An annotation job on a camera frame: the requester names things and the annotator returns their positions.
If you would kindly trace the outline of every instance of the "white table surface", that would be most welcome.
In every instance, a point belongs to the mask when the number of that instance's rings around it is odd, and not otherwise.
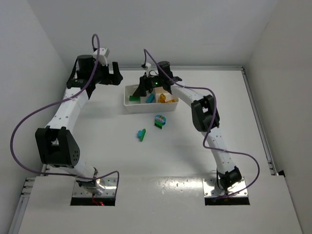
[[[120,171],[116,206],[69,206],[73,178],[38,177],[20,234],[301,233],[284,178],[270,174],[241,72],[174,74],[189,85],[215,91],[228,149],[250,153],[259,161],[259,181],[249,189],[251,205],[204,206],[200,177],[215,173],[216,165],[211,152],[202,147],[203,136],[193,126],[191,109],[181,102],[174,112],[161,113],[167,119],[162,130],[154,126],[157,113],[127,114],[123,88],[137,83],[142,71],[122,71],[120,86],[97,86],[73,132],[87,163],[101,174]],[[143,128],[146,135],[140,142],[136,134]],[[255,163],[245,156],[233,159],[250,183]],[[184,182],[183,188],[168,182],[177,180]]]

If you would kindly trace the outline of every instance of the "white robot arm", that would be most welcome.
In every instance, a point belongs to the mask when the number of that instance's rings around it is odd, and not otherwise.
[[[178,81],[178,84],[185,86],[184,82]],[[204,96],[199,94],[198,92],[192,89],[182,88],[177,85],[171,86],[172,94],[179,97],[182,101],[188,104],[191,107],[191,104],[194,101],[203,99]],[[220,127],[211,129],[210,133],[207,137],[207,143],[210,147],[219,148],[219,149],[226,149],[225,143],[222,138],[222,133]],[[235,164],[231,159],[229,153],[223,151],[212,150],[214,155],[214,159],[216,162],[217,170],[221,174],[225,174],[226,172],[230,172],[234,170]]]
[[[38,128],[35,134],[40,159],[43,164],[60,168],[70,174],[93,178],[97,175],[96,168],[87,165],[80,157],[80,150],[72,136],[75,122],[84,104],[90,99],[97,84],[119,85],[123,79],[118,63],[113,62],[113,74],[109,73],[107,48],[99,48],[100,64],[89,86],[77,97],[63,102],[52,120],[45,128]],[[92,55],[77,57],[72,73],[67,81],[63,99],[78,93],[88,82],[95,64],[97,51]],[[100,180],[78,178],[79,185],[93,194],[100,194]]]
[[[203,96],[192,89],[184,88],[185,84],[182,79],[173,76],[169,62],[162,61],[159,62],[158,65],[171,78],[171,80],[169,80],[160,70],[158,70],[157,76],[147,76],[146,72],[140,77],[139,86],[133,93],[133,96],[144,97],[147,95],[146,91],[151,93],[154,88],[162,87],[164,90],[179,97],[189,105],[192,111],[195,128],[205,136],[208,131],[208,126],[212,121],[214,98],[211,95]],[[212,153],[216,162],[217,173],[220,177],[220,185],[225,191],[227,191],[229,187],[239,182],[242,179],[242,176],[231,159],[230,154],[225,152],[226,146],[222,138],[219,120],[220,117],[217,111],[212,128],[206,140],[210,147],[224,149],[224,151],[212,150]]]

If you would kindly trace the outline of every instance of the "green lego brick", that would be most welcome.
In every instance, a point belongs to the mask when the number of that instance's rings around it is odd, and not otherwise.
[[[145,130],[145,128],[142,130],[142,135],[141,135],[141,137],[140,137],[140,141],[143,141],[143,139],[144,139],[144,136],[145,136],[145,133],[146,133],[146,130]]]
[[[140,97],[129,96],[129,101],[140,101]]]
[[[156,127],[162,129],[162,125],[163,125],[163,124],[162,124],[161,122],[155,120],[155,126],[156,126]]]

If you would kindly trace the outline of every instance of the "blue toy piece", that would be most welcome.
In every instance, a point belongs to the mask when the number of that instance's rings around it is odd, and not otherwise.
[[[152,103],[155,99],[155,94],[151,94],[147,99],[146,103]]]
[[[137,137],[140,138],[140,137],[142,136],[142,134],[143,134],[143,131],[142,131],[142,130],[138,131]]]

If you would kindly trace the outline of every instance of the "yellow lego piece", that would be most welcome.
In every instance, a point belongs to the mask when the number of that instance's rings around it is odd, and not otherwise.
[[[167,101],[166,103],[168,103],[168,102],[176,102],[176,101],[174,99],[171,99],[171,100]]]
[[[161,94],[161,95],[159,96],[159,99],[166,100],[166,96],[165,96],[164,94]]]

